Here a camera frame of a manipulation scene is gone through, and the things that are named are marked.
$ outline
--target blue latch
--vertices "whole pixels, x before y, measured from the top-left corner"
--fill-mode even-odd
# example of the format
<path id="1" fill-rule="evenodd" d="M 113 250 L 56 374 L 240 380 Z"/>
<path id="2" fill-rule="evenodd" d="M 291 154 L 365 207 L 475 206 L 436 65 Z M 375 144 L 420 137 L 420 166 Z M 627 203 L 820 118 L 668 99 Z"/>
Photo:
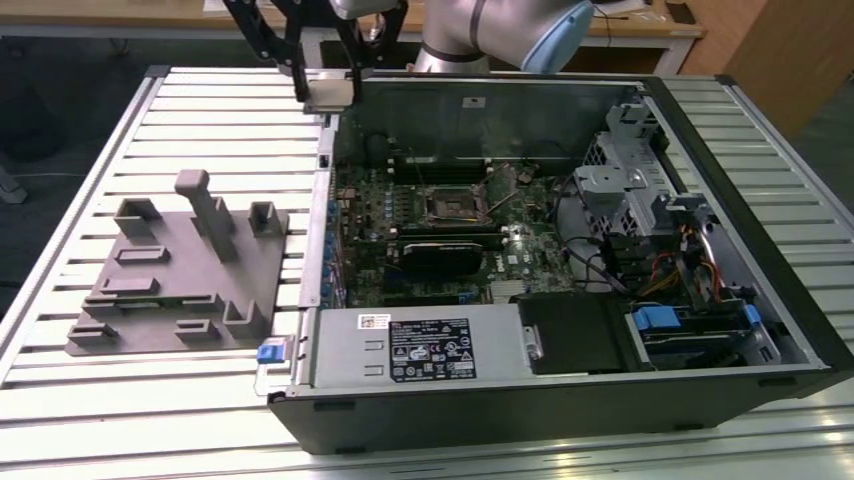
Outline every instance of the blue latch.
<path id="1" fill-rule="evenodd" d="M 257 356 L 255 358 L 259 365 L 284 363 L 284 345 L 261 345 L 257 347 Z"/>
<path id="2" fill-rule="evenodd" d="M 759 310 L 756 310 L 756 307 L 754 305 L 744 305 L 743 311 L 744 311 L 744 316 L 750 321 L 750 325 L 752 327 L 759 325 L 762 323 L 762 315 L 759 315 Z"/>
<path id="3" fill-rule="evenodd" d="M 631 314 L 639 331 L 649 328 L 679 328 L 682 322 L 672 307 L 643 307 Z"/>

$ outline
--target aluminum extrusion table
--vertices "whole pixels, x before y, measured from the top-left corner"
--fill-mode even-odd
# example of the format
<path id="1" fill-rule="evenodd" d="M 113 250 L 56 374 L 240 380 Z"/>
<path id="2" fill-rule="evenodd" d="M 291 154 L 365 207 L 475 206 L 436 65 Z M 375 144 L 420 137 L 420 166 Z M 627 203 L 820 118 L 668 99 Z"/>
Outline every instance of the aluminum extrusion table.
<path id="1" fill-rule="evenodd" d="M 296 328 L 308 213 L 321 194 L 315 162 L 329 148 L 321 126 L 272 69 L 166 72 L 142 81 L 0 324 L 0 470 L 33 479 L 850 478 L 854 381 L 710 430 L 312 457 L 253 393 L 253 351 L 68 356 L 65 334 L 117 233 L 109 215 L 121 198 L 138 195 L 160 210 L 186 209 L 169 193 L 184 168 L 210 172 L 210 191 L 229 208 L 271 199 L 291 213 L 273 328 Z M 736 87 L 687 77 L 667 86 L 852 342 L 850 213 Z M 691 187 L 687 164 L 671 153 Z"/>

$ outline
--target black cable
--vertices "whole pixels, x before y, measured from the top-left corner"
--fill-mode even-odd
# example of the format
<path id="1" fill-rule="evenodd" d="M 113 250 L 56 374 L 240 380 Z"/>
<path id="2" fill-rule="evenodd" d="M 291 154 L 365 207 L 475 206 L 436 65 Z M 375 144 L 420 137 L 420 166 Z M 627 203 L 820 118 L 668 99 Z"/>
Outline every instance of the black cable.
<path id="1" fill-rule="evenodd" d="M 628 290 L 628 287 L 625 287 L 625 285 L 623 285 L 620 281 L 616 278 L 613 278 L 613 276 L 608 272 L 605 272 L 592 264 L 592 262 L 589 261 L 592 260 L 592 257 L 589 258 L 589 260 L 585 259 L 577 254 L 577 252 L 572 250 L 572 248 L 569 248 L 569 243 L 572 243 L 575 240 L 587 240 L 592 244 L 597 244 L 601 241 L 595 237 L 572 237 L 565 241 L 564 248 L 569 256 L 575 258 L 575 260 L 581 262 L 581 265 L 585 265 L 585 267 L 589 268 L 589 270 L 596 272 L 601 278 L 604 278 L 604 280 L 608 282 L 611 287 L 613 287 L 613 290 L 616 290 L 623 295 L 628 295 L 633 297 L 635 294 L 631 292 L 631 290 Z"/>
<path id="2" fill-rule="evenodd" d="M 569 186 L 569 183 L 572 183 L 572 177 L 567 177 L 565 182 L 563 182 L 563 187 L 560 187 L 560 191 L 557 192 L 557 200 L 555 201 L 555 206 L 551 210 L 552 222 L 555 226 L 555 237 L 557 237 L 557 242 L 560 242 L 560 245 L 564 245 L 565 243 L 572 241 L 572 238 L 567 241 L 563 241 L 563 236 L 560 235 L 560 225 L 557 225 L 557 218 L 560 213 L 560 200 L 563 200 L 563 195 L 565 194 L 565 189 Z"/>
<path id="3" fill-rule="evenodd" d="M 589 283 L 589 265 L 592 264 L 593 258 L 601 258 L 600 253 L 593 253 L 589 257 L 587 257 L 587 266 L 584 267 L 584 282 Z"/>
<path id="4" fill-rule="evenodd" d="M 601 14 L 601 16 L 604 17 L 604 28 L 608 31 L 608 45 L 605 48 L 611 48 L 611 44 L 613 43 L 613 36 L 611 35 L 611 17 L 608 17 L 608 14 L 604 13 L 604 11 L 599 8 L 599 5 L 596 5 L 595 3 L 592 4 L 592 6 L 596 8 L 596 10 L 599 11 L 599 13 Z"/>

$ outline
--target gray plastic base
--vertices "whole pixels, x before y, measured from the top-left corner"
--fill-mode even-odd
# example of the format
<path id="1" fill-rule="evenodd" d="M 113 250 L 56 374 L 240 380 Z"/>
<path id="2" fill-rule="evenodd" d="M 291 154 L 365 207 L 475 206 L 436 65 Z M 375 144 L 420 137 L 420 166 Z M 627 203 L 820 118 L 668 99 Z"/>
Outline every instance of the gray plastic base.
<path id="1" fill-rule="evenodd" d="M 239 260 L 222 264 L 208 240 L 196 233 L 192 217 L 192 213 L 164 213 L 160 220 L 146 222 L 156 240 L 152 238 L 130 243 L 124 235 L 116 239 L 92 296 L 84 303 L 84 312 L 69 334 L 72 341 L 68 342 L 65 351 L 70 355 L 255 348 L 268 336 L 281 271 L 284 235 L 255 238 L 247 212 L 235 212 L 232 240 Z M 280 220 L 283 226 L 287 225 L 287 217 L 280 216 Z M 138 249 L 146 245 L 153 248 Z M 160 247 L 165 247 L 166 258 L 153 260 L 162 257 Z M 152 260 L 140 261 L 140 256 Z M 126 263 L 122 260 L 122 265 L 116 260 L 122 257 L 132 258 L 133 261 Z M 153 291 L 148 282 L 150 279 L 156 279 L 157 284 Z M 125 292 L 137 287 L 141 295 L 122 296 L 121 293 L 112 293 L 114 291 L 110 287 L 114 288 L 116 285 L 124 286 L 128 289 Z M 133 302 L 113 308 L 114 302 L 108 299 L 104 302 L 92 301 L 110 293 L 117 299 L 132 299 Z M 200 298 L 172 300 L 174 297 L 190 296 Z M 164 299 L 180 304 L 177 308 L 152 308 L 153 303 Z M 256 305 L 255 329 L 249 328 L 251 322 L 247 320 L 252 319 L 248 312 L 252 300 Z M 231 305 L 239 315 L 233 311 L 225 312 Z M 202 325 L 204 320 L 209 320 L 209 326 Z M 114 334 L 93 328 L 100 324 L 106 324 Z M 205 334 L 208 328 L 212 332 L 209 335 Z M 77 335 L 86 340 L 77 340 Z"/>
<path id="2" fill-rule="evenodd" d="M 68 334 L 70 355 L 256 348 L 268 336 L 288 216 L 272 203 L 229 213 L 206 180 L 202 171 L 178 175 L 194 213 L 122 202 L 122 233 Z"/>

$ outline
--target gray floor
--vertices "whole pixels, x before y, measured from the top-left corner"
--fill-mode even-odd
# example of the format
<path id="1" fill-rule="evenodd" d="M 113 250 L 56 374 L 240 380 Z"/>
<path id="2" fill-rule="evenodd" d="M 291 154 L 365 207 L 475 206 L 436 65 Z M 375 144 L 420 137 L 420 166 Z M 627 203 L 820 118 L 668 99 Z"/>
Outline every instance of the gray floor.
<path id="1" fill-rule="evenodd" d="M 26 75 L 58 117 L 68 138 L 52 158 L 13 163 L 0 154 L 9 173 L 84 175 L 97 157 L 148 65 L 256 66 L 241 42 L 133 41 L 130 54 L 117 58 L 106 40 L 40 39 L 21 41 L 25 55 L 13 60 L 0 48 L 0 75 Z M 804 158 L 854 208 L 854 85 L 846 85 L 794 142 Z M 22 282 L 41 253 L 81 177 L 25 177 L 29 192 L 22 205 L 0 203 L 0 285 Z M 0 286 L 0 315 L 14 296 Z"/>

